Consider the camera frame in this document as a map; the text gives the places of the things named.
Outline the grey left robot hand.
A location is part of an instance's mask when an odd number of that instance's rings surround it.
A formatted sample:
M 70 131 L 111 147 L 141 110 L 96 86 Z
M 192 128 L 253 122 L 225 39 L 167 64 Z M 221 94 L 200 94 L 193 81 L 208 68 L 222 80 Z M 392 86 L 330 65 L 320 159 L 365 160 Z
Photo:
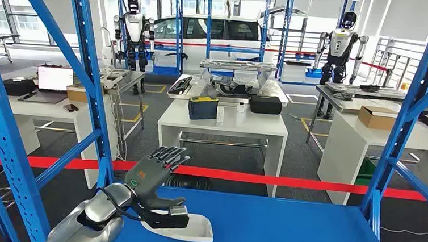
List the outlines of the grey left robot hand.
M 185 147 L 158 147 L 126 173 L 123 182 L 134 193 L 144 209 L 167 210 L 172 206 L 181 206 L 185 203 L 183 197 L 161 199 L 156 193 L 178 166 L 190 159 L 185 151 Z

